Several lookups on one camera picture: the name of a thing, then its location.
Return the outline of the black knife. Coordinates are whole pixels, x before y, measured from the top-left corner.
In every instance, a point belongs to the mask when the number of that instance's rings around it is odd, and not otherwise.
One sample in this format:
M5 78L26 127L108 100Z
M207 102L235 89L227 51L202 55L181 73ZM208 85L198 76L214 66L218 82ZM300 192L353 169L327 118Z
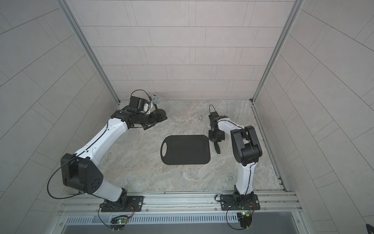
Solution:
M220 147L219 147L218 142L215 141L215 142L213 143L213 145L214 145L214 149L215 149L216 153L217 153L217 154L221 154L221 150L220 150Z

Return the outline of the black cutting board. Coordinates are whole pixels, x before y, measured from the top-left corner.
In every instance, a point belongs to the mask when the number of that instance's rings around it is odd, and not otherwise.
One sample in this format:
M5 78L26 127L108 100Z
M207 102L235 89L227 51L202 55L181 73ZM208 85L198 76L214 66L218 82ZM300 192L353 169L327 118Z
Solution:
M164 139L160 149L166 165L200 165L210 162L210 147L205 135L173 135Z

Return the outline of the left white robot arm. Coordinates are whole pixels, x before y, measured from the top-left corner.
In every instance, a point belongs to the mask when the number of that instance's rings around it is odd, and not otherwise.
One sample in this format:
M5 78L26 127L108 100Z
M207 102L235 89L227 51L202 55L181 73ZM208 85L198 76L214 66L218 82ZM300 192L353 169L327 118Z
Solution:
M107 181L97 166L107 150L127 130L135 125L147 130L166 119L166 112L162 109L149 114L117 110L84 147L61 158L63 184L109 202L127 203L127 191Z

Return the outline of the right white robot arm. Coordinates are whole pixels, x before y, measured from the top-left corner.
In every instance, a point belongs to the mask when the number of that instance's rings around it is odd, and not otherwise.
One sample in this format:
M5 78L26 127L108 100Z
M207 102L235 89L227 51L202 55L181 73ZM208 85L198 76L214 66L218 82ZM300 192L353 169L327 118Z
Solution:
M227 116L210 117L208 139L213 142L217 154L221 153L219 142L231 137L232 150L238 163L238 178L234 187L237 197L253 193L253 180L256 165L263 151L253 126L240 126Z

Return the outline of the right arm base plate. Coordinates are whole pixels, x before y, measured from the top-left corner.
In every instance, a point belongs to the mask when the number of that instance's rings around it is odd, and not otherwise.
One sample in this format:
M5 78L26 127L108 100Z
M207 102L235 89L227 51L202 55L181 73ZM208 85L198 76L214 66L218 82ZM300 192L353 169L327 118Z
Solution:
M248 195L223 195L217 194L214 198L220 203L222 211L227 210L260 210L258 196L254 193Z

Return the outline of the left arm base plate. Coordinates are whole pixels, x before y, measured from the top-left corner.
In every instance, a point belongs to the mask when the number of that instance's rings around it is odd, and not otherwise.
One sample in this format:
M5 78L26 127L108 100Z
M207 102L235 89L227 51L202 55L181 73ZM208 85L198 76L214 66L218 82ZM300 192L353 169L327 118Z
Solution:
M144 196L127 196L117 202L104 200L100 208L102 212L140 212L144 198Z

